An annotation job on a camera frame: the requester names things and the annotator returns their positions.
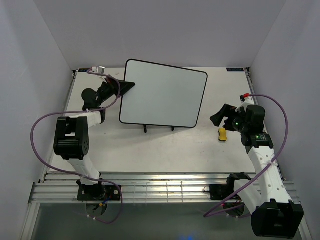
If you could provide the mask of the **yellow bone-shaped eraser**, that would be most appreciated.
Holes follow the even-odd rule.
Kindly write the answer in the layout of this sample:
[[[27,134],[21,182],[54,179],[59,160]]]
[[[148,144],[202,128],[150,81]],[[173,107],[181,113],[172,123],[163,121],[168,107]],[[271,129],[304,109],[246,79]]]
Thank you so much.
[[[227,130],[223,127],[218,129],[218,140],[220,142],[226,142],[228,140]]]

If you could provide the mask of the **black framed whiteboard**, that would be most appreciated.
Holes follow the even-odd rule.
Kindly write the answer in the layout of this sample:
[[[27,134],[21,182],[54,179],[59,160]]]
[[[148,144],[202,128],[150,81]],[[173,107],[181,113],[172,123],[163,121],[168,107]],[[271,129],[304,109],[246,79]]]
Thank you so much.
[[[194,128],[198,123],[208,74],[129,59],[124,81],[134,83],[121,98],[122,124]]]

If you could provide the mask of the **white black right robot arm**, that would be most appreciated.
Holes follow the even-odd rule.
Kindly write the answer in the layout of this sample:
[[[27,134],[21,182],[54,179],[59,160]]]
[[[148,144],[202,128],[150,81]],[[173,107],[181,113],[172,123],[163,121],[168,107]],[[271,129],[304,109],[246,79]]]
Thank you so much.
[[[231,174],[225,191],[230,198],[240,197],[244,202],[257,237],[293,239],[304,210],[293,202],[272,160],[274,144],[264,130],[265,115],[265,109],[255,104],[241,107],[224,104],[210,117],[216,127],[224,122],[227,131],[240,133],[241,143],[256,171],[254,178],[243,172]]]

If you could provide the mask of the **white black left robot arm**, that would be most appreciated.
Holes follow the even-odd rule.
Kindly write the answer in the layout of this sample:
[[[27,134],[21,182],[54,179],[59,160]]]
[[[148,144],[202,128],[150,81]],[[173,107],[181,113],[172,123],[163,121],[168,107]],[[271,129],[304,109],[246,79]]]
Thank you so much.
[[[122,97],[136,84],[107,76],[97,90],[86,88],[82,91],[84,113],[59,117],[56,122],[53,150],[57,156],[67,161],[80,174],[80,186],[90,186],[88,193],[100,200],[106,195],[106,187],[95,181],[101,173],[94,167],[90,157],[89,129],[106,120],[106,110],[102,104],[112,96]]]

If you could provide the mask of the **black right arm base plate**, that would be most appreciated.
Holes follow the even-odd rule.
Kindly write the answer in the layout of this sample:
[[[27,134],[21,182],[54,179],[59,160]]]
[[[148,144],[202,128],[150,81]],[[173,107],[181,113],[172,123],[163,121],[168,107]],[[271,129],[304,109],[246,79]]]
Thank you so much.
[[[234,191],[227,184],[210,184],[204,187],[203,192],[209,194],[210,200],[217,201],[224,200]]]

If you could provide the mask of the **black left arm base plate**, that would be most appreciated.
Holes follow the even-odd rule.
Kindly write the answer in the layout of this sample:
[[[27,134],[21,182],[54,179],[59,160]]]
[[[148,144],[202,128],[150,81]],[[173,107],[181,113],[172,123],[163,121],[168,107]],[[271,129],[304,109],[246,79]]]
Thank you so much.
[[[78,188],[78,201],[120,201],[120,191],[114,185],[85,185],[82,184]]]

